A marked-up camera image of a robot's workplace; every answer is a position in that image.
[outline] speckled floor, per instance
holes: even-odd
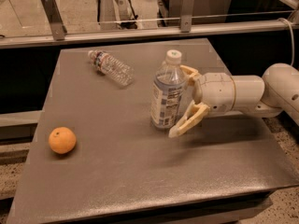
[[[137,6],[138,0],[132,0],[136,14],[140,19],[154,19],[157,13],[156,0],[147,0],[143,6]],[[63,20],[68,24],[69,33],[96,32],[100,28],[95,22],[95,0],[58,0]],[[31,7],[31,15],[23,9]],[[0,34],[6,36],[49,35],[50,28],[45,20],[44,11],[37,0],[0,0]],[[156,26],[156,22],[140,22],[138,28],[147,29]],[[286,156],[299,172],[299,127],[286,115],[264,119]],[[16,145],[0,144],[0,224],[6,223],[23,162],[30,147],[29,143]],[[241,220],[239,223],[299,223],[299,188],[278,190],[271,195],[273,205],[255,218]]]

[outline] robotic arm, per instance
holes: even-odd
[[[299,125],[299,72],[285,63],[270,66],[257,76],[206,73],[182,65],[192,98],[185,114],[169,131],[169,137],[186,133],[204,117],[240,111],[245,115],[272,118],[283,110]]]

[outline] plastic bottle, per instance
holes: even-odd
[[[134,69],[117,60],[109,53],[102,50],[90,50],[88,56],[100,72],[120,85],[127,86],[133,82]]]
[[[156,72],[151,99],[151,120],[158,129],[169,129],[176,123],[186,77],[180,69],[181,53],[171,49]]]

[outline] white cable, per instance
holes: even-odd
[[[292,62],[291,62],[291,66],[293,66],[293,62],[295,59],[295,42],[294,42],[294,38],[293,38],[293,31],[292,31],[292,25],[291,23],[283,18],[278,19],[279,21],[282,21],[283,23],[287,24],[289,26],[290,29],[290,33],[291,33],[291,41],[292,41]]]

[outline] orange fruit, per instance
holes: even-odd
[[[66,127],[59,127],[54,129],[49,136],[50,148],[59,154],[65,154],[71,151],[77,138],[75,134]]]

